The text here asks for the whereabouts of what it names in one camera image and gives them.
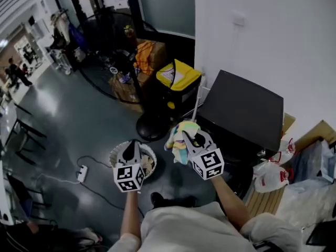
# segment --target fan base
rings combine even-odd
[[[169,119],[157,114],[144,113],[136,122],[138,135],[146,141],[163,138],[169,131]]]

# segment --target chair leg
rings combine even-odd
[[[34,219],[39,219],[41,221],[48,221],[48,219],[46,218],[42,218],[42,217],[39,217],[39,216],[30,216],[31,218],[34,218]]]
[[[26,149],[26,148],[22,148],[22,150],[27,151],[27,152],[33,152],[31,149]]]
[[[35,162],[33,162],[31,159],[27,158],[26,156],[22,155],[19,151],[15,152],[15,154],[18,155],[25,162],[29,163],[30,165],[36,165]]]
[[[34,193],[38,193],[38,194],[41,194],[41,195],[43,195],[43,193],[41,192],[41,191],[34,191],[34,190],[32,190],[31,188],[26,188],[28,191],[30,191],[30,192],[34,192]]]
[[[32,132],[33,134],[36,134],[39,137],[45,137],[45,138],[47,138],[47,136],[45,134],[39,132],[38,130],[36,130],[36,129],[32,128],[32,127],[30,127],[29,125],[23,123],[22,121],[19,120],[18,122],[19,122],[20,126],[22,126],[27,131],[30,131],[30,132]]]
[[[42,149],[46,150],[46,148],[41,145],[37,140],[35,140],[31,135],[27,134],[29,139],[32,139],[38,146],[40,146]]]
[[[51,204],[38,203],[38,202],[33,202],[33,205],[42,205],[42,206],[45,206],[45,207],[51,207]]]
[[[28,110],[24,109],[23,107],[19,106],[18,104],[14,103],[14,105],[15,105],[17,108],[21,109],[22,111],[26,112],[27,114],[33,116],[32,113],[30,113]]]

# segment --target black stand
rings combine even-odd
[[[137,92],[139,102],[144,110],[144,114],[136,122],[136,131],[138,135],[146,141],[156,141],[163,138],[169,131],[169,118],[160,115],[155,111],[150,111],[146,107],[145,99],[135,74],[134,68],[130,70],[133,79],[135,91]]]

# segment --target black cable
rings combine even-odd
[[[106,248],[107,250],[109,250],[110,249],[110,247],[108,247],[108,246],[104,246],[104,245],[91,245],[91,246],[88,246],[88,247],[86,247],[86,248],[82,248],[82,249],[79,249],[79,250],[77,250],[77,251],[86,251],[86,250],[89,250],[89,249],[91,249],[91,248],[95,248],[95,247],[103,247],[103,248]]]
[[[111,205],[112,207],[114,207],[114,208],[116,208],[116,209],[119,209],[119,210],[122,210],[122,211],[125,210],[123,207],[116,206],[116,205],[112,204],[112,203],[111,203],[105,196],[103,196],[103,195],[101,195],[100,193],[98,193],[98,192],[96,192],[96,191],[90,189],[89,187],[85,186],[83,183],[80,183],[80,185],[82,185],[82,186],[85,187],[87,190],[91,191],[92,193],[94,193],[94,194],[98,195],[99,197],[101,197],[102,199],[104,199],[104,200],[105,200],[109,205]],[[139,210],[139,212],[140,212],[142,218],[145,218],[143,212],[141,211],[141,209],[140,209],[139,207],[138,207],[138,210]]]
[[[140,144],[149,144],[149,143],[154,142],[154,141],[142,142],[142,141],[140,141],[139,139],[136,139],[136,138],[130,139],[130,140],[128,140],[128,141],[131,142],[132,140],[138,141]]]
[[[80,161],[81,159],[84,159],[84,158],[87,158],[87,157],[90,158],[90,159],[92,159],[93,161],[95,161],[95,162],[97,162],[97,163],[100,163],[100,164],[104,165],[104,166],[107,167],[107,168],[112,168],[112,166],[109,166],[109,165],[107,165],[107,164],[105,164],[105,163],[103,163],[103,162],[97,161],[94,157],[92,157],[92,156],[90,156],[90,155],[84,155],[84,156],[79,157],[79,158],[77,159],[77,165],[78,165],[78,167],[81,167],[81,165],[79,165],[79,161]]]

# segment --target white plastic bag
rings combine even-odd
[[[272,156],[269,160],[277,165],[282,165],[288,162],[295,153],[295,144],[293,138],[289,142],[281,140],[280,148],[277,154]]]
[[[264,174],[256,177],[254,187],[257,192],[265,193],[278,190],[289,184],[289,173],[282,167],[267,162],[263,166]]]
[[[253,179],[262,176],[267,172],[269,161],[264,161],[256,166],[253,166]]]

